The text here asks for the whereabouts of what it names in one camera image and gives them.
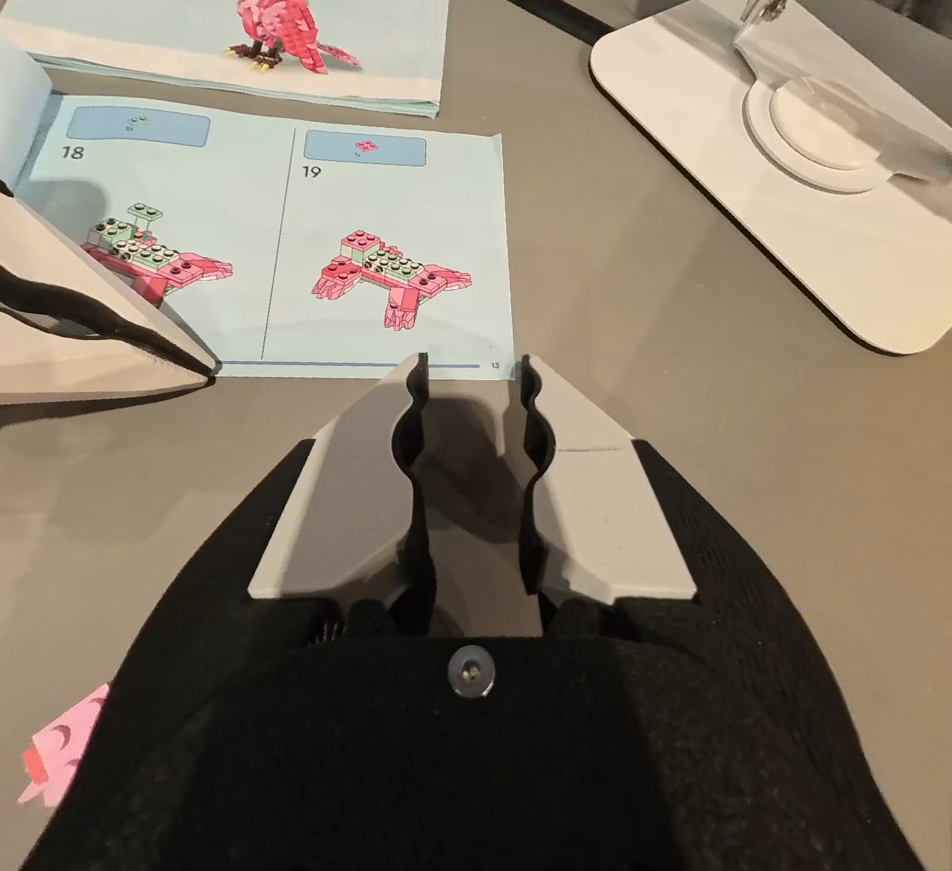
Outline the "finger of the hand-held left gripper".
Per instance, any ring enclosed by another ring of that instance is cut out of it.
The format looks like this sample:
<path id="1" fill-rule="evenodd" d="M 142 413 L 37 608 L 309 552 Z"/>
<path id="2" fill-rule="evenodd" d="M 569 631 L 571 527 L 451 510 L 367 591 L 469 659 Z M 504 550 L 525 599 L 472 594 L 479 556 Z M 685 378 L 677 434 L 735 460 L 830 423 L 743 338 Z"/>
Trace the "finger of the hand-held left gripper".
<path id="1" fill-rule="evenodd" d="M 1 404 L 101 401 L 203 387 L 208 377 L 125 341 L 1 322 Z"/>
<path id="2" fill-rule="evenodd" d="M 15 315 L 51 317 L 212 376 L 218 360 L 19 198 L 1 197 L 1 301 Z"/>

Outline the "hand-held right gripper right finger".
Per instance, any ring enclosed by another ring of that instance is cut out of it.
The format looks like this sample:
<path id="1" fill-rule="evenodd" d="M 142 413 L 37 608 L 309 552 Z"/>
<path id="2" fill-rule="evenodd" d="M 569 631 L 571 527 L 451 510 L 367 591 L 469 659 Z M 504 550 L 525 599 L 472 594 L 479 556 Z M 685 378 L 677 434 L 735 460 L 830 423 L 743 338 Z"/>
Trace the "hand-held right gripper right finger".
<path id="1" fill-rule="evenodd" d="M 537 356 L 523 357 L 519 379 L 535 465 L 519 531 L 526 591 L 554 605 L 691 600 L 696 583 L 634 437 Z"/>

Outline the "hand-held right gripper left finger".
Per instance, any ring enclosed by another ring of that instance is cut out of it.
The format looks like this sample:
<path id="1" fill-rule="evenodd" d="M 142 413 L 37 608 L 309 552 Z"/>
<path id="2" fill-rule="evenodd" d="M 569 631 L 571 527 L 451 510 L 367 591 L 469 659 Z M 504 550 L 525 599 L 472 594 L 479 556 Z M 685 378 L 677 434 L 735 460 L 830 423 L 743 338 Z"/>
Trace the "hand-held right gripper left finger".
<path id="1" fill-rule="evenodd" d="M 256 601 L 374 600 L 430 619 L 435 567 L 422 487 L 426 353 L 403 360 L 321 428 L 248 585 Z"/>

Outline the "pink toy brick model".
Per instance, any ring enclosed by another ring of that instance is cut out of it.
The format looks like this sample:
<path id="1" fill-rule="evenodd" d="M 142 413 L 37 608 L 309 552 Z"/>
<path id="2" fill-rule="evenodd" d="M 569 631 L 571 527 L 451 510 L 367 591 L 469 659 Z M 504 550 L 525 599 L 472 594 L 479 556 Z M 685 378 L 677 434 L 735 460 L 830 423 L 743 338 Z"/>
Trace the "pink toy brick model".
<path id="1" fill-rule="evenodd" d="M 46 808 L 62 802 L 88 747 L 111 684 L 103 684 L 31 739 L 22 755 L 30 783 L 17 799 L 19 806 L 41 798 Z"/>

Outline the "grey desk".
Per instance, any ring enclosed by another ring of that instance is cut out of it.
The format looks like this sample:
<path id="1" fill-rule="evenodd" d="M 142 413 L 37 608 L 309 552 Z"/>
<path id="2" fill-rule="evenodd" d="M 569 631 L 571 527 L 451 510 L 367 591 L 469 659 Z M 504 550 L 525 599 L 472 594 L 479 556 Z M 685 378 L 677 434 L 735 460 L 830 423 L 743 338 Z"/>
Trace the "grey desk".
<path id="1" fill-rule="evenodd" d="M 584 24 L 450 0 L 436 130 L 505 150 L 518 353 L 648 440 L 760 554 L 836 674 L 922 863 L 950 869 L 950 339 L 848 338 L 602 95 Z M 111 679 L 161 594 L 363 379 L 224 379 L 2 409 L 2 869 L 40 727 Z"/>

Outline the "wooden book stand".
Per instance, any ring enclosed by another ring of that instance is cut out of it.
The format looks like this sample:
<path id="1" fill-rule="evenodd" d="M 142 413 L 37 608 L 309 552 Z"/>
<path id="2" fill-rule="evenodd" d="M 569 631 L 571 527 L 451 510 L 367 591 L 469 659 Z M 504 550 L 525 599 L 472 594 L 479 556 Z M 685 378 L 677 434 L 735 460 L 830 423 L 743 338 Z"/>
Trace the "wooden book stand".
<path id="1" fill-rule="evenodd" d="M 594 45 L 601 90 L 856 340 L 950 331 L 950 126 L 795 0 L 689 0 Z"/>

